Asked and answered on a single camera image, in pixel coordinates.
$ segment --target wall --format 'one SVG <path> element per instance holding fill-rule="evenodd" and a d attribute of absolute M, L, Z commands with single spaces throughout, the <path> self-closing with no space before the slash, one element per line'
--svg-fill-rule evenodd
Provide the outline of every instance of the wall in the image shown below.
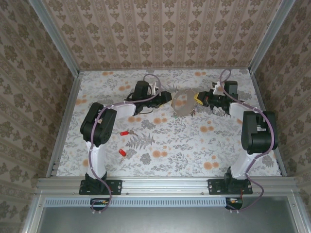
<path fill-rule="evenodd" d="M 297 0 L 255 72 L 279 148 L 311 212 L 311 1 Z"/>
<path fill-rule="evenodd" d="M 247 67 L 280 0 L 43 0 L 81 70 Z"/>
<path fill-rule="evenodd" d="M 72 75 L 26 0 L 0 1 L 0 232 L 18 232 L 45 177 Z"/>

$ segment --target vented panel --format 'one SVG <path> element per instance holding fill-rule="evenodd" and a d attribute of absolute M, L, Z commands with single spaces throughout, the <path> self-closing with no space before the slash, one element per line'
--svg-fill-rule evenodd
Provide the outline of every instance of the vented panel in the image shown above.
<path fill-rule="evenodd" d="M 89 207 L 91 198 L 46 198 L 45 207 Z M 113 198 L 111 207 L 226 206 L 225 198 Z"/>

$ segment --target red capsule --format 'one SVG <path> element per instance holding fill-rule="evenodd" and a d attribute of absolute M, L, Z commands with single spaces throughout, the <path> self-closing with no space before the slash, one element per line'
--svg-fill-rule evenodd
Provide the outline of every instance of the red capsule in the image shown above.
<path fill-rule="evenodd" d="M 128 131 L 124 131 L 124 132 L 121 132 L 120 135 L 121 135 L 121 136 L 124 136 L 124 135 L 128 135 L 129 133 L 130 133 L 130 132 L 128 132 Z"/>
<path fill-rule="evenodd" d="M 122 149 L 119 150 L 119 153 L 120 153 L 123 157 L 126 156 L 126 152 L 125 152 L 124 150 L 122 150 Z"/>

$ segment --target patterned wallpaper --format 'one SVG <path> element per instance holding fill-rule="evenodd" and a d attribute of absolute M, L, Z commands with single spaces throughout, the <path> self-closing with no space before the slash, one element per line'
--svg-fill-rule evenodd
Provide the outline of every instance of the patterned wallpaper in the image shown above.
<path fill-rule="evenodd" d="M 247 67 L 280 0 L 43 0 L 81 70 Z"/>
<path fill-rule="evenodd" d="M 0 232 L 19 232 L 45 177 L 73 77 L 26 0 L 0 1 Z"/>
<path fill-rule="evenodd" d="M 311 213 L 311 1 L 297 0 L 255 75 L 277 114 L 279 148 Z"/>

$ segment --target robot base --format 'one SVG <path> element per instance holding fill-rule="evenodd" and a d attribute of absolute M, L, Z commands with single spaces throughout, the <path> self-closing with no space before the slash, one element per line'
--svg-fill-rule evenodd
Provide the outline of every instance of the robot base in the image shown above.
<path fill-rule="evenodd" d="M 122 180 L 107 180 L 107 173 L 102 177 L 109 186 L 112 195 L 121 195 Z M 82 180 L 79 189 L 80 195 L 109 195 L 105 185 L 97 179 L 93 179 L 86 173 L 86 179 Z"/>
<path fill-rule="evenodd" d="M 210 195 L 222 194 L 253 194 L 251 182 L 248 179 L 237 180 L 231 176 L 231 167 L 228 168 L 227 173 L 223 179 L 208 180 L 208 191 Z"/>

